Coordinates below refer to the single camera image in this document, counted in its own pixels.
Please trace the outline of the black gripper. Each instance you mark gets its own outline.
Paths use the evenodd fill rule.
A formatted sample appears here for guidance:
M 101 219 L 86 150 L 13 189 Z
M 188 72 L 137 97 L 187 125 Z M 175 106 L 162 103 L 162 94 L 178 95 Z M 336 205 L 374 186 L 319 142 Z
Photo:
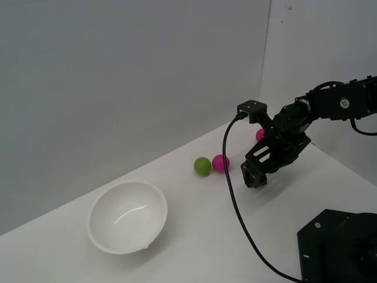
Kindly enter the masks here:
M 267 174 L 276 172 L 298 158 L 310 142 L 305 134 L 311 125 L 309 116 L 310 107 L 307 102 L 296 101 L 284 106 L 272 119 L 261 124 L 266 141 L 257 142 L 241 165 L 247 187 L 266 185 Z

